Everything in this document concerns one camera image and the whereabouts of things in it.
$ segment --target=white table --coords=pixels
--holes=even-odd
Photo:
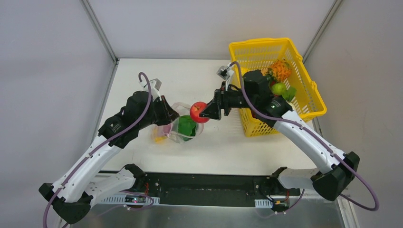
[[[142,90],[138,73],[162,82],[161,95],[168,103],[209,102],[222,79],[216,75],[228,60],[121,59],[102,116],[116,114],[134,91]],[[116,171],[134,163],[143,171],[233,175],[270,175],[280,166],[314,168],[313,162],[281,134],[258,137],[244,135],[238,110],[221,121],[210,120],[198,138],[184,144],[156,144],[152,126],[140,131],[103,170]]]

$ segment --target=yellow basket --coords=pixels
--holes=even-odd
[[[302,56],[290,39],[261,38],[233,42],[230,43],[230,54],[231,61],[239,62],[242,75],[251,70],[267,69],[277,59],[285,59],[292,66],[292,73],[284,83],[287,89],[290,86],[297,89],[297,94],[291,102],[301,119],[308,122],[326,113],[326,106],[317,90],[317,85],[309,77],[302,63]],[[237,77],[232,83],[239,87],[236,66],[234,71]],[[253,118],[249,109],[240,109],[239,113],[247,137],[278,133],[262,121]]]

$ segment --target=red apple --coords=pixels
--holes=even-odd
[[[203,101],[198,101],[196,103],[194,103],[191,107],[190,107],[190,117],[192,118],[192,120],[194,120],[196,123],[200,123],[203,124],[207,121],[210,120],[210,118],[208,117],[200,117],[200,113],[203,112],[204,109],[206,109],[207,104],[204,103]]]

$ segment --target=pineapple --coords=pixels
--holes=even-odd
[[[270,65],[265,75],[277,82],[284,82],[291,75],[291,67],[285,59],[277,59]]]

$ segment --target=white wall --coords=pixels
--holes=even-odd
[[[121,58],[229,59],[228,44],[290,37],[304,54],[334,0],[90,0]]]
[[[306,62],[328,112],[324,136],[361,157],[358,171],[380,199],[378,212],[356,207],[361,227],[403,222],[403,1],[345,1]],[[372,205],[358,180],[352,195]]]
[[[78,0],[2,0],[0,31],[0,227],[42,227],[38,188],[89,145],[113,63]]]

